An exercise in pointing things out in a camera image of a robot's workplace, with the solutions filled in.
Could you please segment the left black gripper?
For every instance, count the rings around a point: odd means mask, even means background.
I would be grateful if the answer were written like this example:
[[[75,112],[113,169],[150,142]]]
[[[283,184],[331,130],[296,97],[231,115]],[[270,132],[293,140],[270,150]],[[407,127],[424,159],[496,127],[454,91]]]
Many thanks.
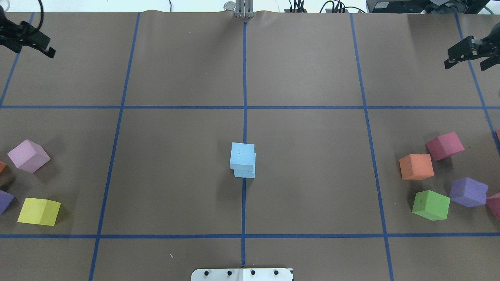
[[[51,39],[26,21],[14,22],[7,18],[4,8],[0,8],[0,44],[16,54],[23,46],[31,47],[53,59],[56,50],[50,46]]]

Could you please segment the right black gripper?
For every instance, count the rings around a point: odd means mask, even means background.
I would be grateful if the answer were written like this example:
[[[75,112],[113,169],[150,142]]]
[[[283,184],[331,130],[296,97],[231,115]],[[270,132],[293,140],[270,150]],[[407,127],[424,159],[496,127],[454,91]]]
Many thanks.
[[[500,64],[500,23],[497,23],[490,34],[480,39],[465,37],[448,49],[448,58],[444,61],[445,69],[450,69],[460,62],[488,57],[480,63],[481,71],[486,71]]]

